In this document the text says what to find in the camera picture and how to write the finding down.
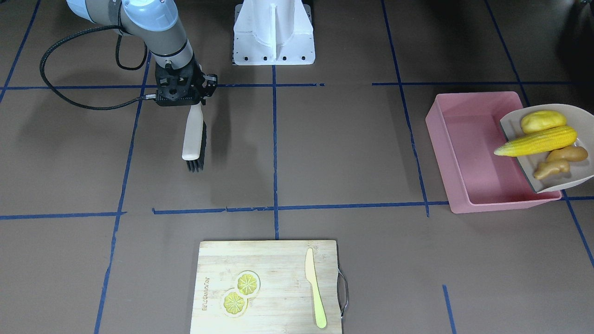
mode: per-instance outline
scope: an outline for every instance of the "ginger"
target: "ginger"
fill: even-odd
[[[569,172],[569,162],[567,160],[553,160],[549,162],[541,162],[538,164],[538,169],[534,172],[535,179],[544,179],[548,176]]]
[[[567,146],[562,149],[554,150],[546,157],[547,162],[555,160],[567,160],[577,162],[585,160],[588,157],[588,151],[580,146]]]

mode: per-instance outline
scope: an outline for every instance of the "lemon slice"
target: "lemon slice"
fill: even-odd
[[[260,290],[260,278],[249,270],[237,276],[237,293],[244,298],[255,296]]]
[[[239,317],[248,308],[248,300],[240,296],[235,289],[225,292],[223,296],[223,312],[229,317]]]

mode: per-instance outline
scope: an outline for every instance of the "knife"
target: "knife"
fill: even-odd
[[[315,324],[319,328],[325,328],[327,324],[326,313],[324,312],[324,305],[322,304],[322,297],[320,296],[318,279],[315,276],[313,248],[308,248],[305,255],[305,278],[307,278],[311,284],[311,292],[314,296]]]

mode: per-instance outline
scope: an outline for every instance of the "corn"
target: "corn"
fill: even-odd
[[[495,150],[495,155],[523,156],[552,151],[573,144],[577,139],[577,132],[569,125],[538,131],[526,136],[508,141]]]

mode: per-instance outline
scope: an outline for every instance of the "metal handle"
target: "metal handle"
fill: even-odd
[[[341,306],[340,308],[340,318],[344,318],[345,316],[345,311],[346,308],[349,306],[349,284],[346,281],[346,277],[345,275],[342,273],[342,271],[340,270],[340,267],[338,267],[338,276],[342,278],[343,282],[345,283],[345,304],[343,306]]]

